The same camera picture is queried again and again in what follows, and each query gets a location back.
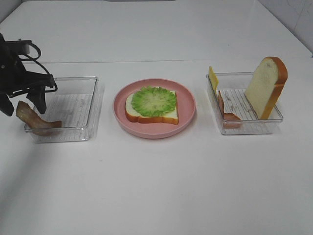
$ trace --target white wall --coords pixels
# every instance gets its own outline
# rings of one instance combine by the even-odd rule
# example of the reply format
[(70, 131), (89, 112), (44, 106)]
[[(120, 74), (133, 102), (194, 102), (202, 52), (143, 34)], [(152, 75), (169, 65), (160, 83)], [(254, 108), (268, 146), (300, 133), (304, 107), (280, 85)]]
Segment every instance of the white wall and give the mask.
[(21, 3), (22, 0), (0, 0), (0, 22), (2, 22)]
[(313, 0), (259, 0), (313, 53)]

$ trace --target plastic tray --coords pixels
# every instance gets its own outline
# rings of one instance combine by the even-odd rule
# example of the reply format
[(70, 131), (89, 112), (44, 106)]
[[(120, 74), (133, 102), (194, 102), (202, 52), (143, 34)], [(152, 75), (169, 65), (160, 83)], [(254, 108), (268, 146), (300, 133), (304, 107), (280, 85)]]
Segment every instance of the plastic tray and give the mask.
[(45, 121), (62, 121), (62, 128), (30, 129), (36, 143), (87, 141), (97, 132), (103, 98), (103, 87), (97, 77), (56, 78), (58, 91), (46, 93), (47, 110), (39, 116)]
[(252, 72), (216, 73), (219, 79), (217, 91), (221, 91), (225, 113), (234, 113), (241, 120), (223, 119), (218, 104), (218, 97), (208, 79), (208, 93), (215, 113), (218, 127), (223, 135), (271, 134), (276, 126), (283, 121), (283, 116), (275, 106), (266, 120), (257, 118), (255, 111), (245, 96), (252, 77)]

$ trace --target bread crust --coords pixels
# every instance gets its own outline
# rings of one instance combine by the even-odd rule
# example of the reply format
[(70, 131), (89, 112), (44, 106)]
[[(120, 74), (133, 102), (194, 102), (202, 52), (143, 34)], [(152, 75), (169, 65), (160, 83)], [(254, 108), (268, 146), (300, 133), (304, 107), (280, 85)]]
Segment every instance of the bread crust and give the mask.
[(178, 125), (179, 119), (170, 118), (170, 117), (142, 117), (142, 116), (134, 116), (127, 112), (125, 107), (125, 115), (126, 118), (131, 122), (138, 122), (138, 123), (168, 123)]
[(265, 109), (260, 117), (260, 119), (268, 119), (269, 115), (272, 111), (272, 109), (274, 108), (278, 97), (280, 96), (280, 93), (282, 92), (285, 82), (287, 81), (288, 78), (288, 72), (287, 72), (287, 68), (285, 66), (285, 64), (281, 61), (281, 59), (279, 59), (278, 57), (274, 57), (274, 56), (268, 56), (266, 58), (264, 58), (264, 60), (266, 60), (267, 58), (272, 59), (275, 64), (277, 65), (278, 68), (278, 78), (277, 81), (275, 83), (273, 92), (270, 96), (270, 98), (268, 99), (268, 102), (265, 106)]

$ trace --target sandwich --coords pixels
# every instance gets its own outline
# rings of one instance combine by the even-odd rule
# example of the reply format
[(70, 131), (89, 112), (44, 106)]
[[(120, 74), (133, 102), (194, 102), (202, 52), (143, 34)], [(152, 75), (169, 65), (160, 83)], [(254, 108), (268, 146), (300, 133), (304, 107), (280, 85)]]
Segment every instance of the sandwich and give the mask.
[(179, 123), (176, 91), (162, 87), (142, 87), (125, 102), (125, 115), (131, 122)]

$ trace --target black cable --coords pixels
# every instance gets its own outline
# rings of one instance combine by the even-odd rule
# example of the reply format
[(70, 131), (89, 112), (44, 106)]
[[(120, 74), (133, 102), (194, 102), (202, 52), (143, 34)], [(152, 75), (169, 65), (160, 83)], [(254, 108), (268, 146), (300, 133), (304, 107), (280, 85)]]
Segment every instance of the black cable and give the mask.
[(36, 58), (32, 58), (32, 57), (29, 58), (28, 56), (26, 56), (26, 57), (28, 57), (28, 59), (20, 58), (20, 60), (21, 60), (21, 61), (34, 61), (34, 60), (37, 60), (37, 59), (41, 56), (41, 51), (40, 51), (39, 47), (37, 47), (37, 46), (36, 46), (35, 44), (33, 44), (33, 43), (30, 43), (30, 44), (27, 44), (27, 45), (33, 47), (33, 48), (37, 51), (38, 56), (37, 56)]
[(33, 61), (35, 62), (37, 65), (39, 65), (41, 68), (44, 69), (44, 71), (47, 73), (47, 74), (50, 74), (49, 71), (41, 64), (39, 63), (37, 60), (35, 60), (34, 58), (30, 57), (29, 55), (26, 55), (26, 54), (22, 54), (23, 56), (26, 56), (30, 61)]
[[(26, 56), (29, 61), (35, 62), (37, 65), (39, 65), (41, 68), (43, 68), (47, 74), (51, 75), (51, 74), (49, 73), (49, 71), (48, 71), (41, 63), (39, 63), (37, 60), (35, 60), (34, 58), (32, 58), (31, 56), (26, 55), (26, 54), (22, 54), (22, 55), (23, 55), (23, 56)], [(53, 89), (53, 90), (47, 90), (47, 91), (45, 91), (45, 93), (56, 92), (56, 91), (58, 90), (58, 86), (57, 86), (56, 83), (54, 83), (54, 87), (55, 87), (55, 89)]]

